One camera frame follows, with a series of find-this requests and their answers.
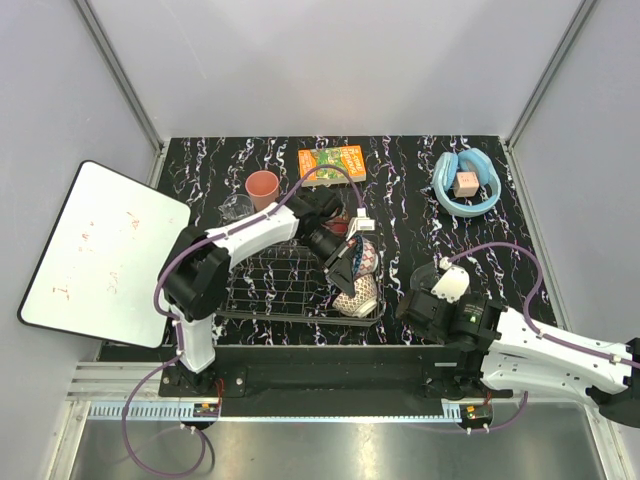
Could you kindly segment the blue patterned ceramic bowl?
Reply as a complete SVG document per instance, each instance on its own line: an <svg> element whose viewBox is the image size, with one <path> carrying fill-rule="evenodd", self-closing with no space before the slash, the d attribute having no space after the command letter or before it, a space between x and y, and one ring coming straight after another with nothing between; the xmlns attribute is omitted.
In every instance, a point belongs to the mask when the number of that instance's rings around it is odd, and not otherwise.
<svg viewBox="0 0 640 480"><path fill-rule="evenodd" d="M361 235L351 238L351 244L356 247L353 270L354 277L360 278L373 274L378 266L378 254L373 243Z"/></svg>

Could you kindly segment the red floral plate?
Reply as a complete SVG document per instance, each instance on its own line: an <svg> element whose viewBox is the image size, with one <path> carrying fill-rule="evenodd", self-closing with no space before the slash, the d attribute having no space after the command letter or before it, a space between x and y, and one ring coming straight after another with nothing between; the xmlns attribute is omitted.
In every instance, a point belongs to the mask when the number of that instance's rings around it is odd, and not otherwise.
<svg viewBox="0 0 640 480"><path fill-rule="evenodd" d="M349 228L350 218L346 215L338 215L328 220L324 226L333 234L345 237Z"/></svg>

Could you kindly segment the brown patterned ceramic bowl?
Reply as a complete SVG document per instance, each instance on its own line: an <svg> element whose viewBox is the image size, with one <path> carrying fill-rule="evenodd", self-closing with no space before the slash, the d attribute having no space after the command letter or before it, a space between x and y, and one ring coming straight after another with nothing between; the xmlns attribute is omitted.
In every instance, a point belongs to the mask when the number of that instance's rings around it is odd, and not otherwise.
<svg viewBox="0 0 640 480"><path fill-rule="evenodd" d="M378 289L376 280L372 274L364 275L355 281L355 294L340 293L332 306L342 315L364 318L377 306Z"/></svg>

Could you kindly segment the black wire dish rack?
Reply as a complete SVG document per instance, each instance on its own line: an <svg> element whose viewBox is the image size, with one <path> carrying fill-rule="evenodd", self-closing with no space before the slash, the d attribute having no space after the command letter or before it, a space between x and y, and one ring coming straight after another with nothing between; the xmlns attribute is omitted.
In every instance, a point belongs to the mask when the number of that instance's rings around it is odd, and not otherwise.
<svg viewBox="0 0 640 480"><path fill-rule="evenodd" d="M373 278L377 288L373 310L362 318L342 314L333 307L339 290L328 282L316 256L295 242L280 243L233 268L216 314L234 320L369 327L385 309L380 256Z"/></svg>

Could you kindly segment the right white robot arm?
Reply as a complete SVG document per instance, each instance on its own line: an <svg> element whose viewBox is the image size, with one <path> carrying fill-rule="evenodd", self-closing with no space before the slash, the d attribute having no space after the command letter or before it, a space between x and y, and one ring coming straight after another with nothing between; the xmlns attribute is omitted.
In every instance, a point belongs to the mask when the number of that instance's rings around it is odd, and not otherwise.
<svg viewBox="0 0 640 480"><path fill-rule="evenodd" d="M539 322L479 294L450 303L411 290L396 317L437 349L453 354L445 386L453 397L527 391L573 398L604 418L639 425L639 341L608 343Z"/></svg>

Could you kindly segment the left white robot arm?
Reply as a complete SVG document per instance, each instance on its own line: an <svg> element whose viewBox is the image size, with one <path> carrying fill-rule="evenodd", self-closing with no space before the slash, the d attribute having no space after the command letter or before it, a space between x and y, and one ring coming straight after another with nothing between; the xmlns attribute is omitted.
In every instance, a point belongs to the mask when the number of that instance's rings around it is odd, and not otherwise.
<svg viewBox="0 0 640 480"><path fill-rule="evenodd" d="M176 361L185 368L181 384L196 396L215 386L211 340L213 314L226 295L233 268L263 250L294 240L320 261L340 292L356 293L354 249L325 223L342 212L343 202L327 187L291 191L264 210L210 231L181 230L158 275L153 293L156 311L170 319L177 339Z"/></svg>

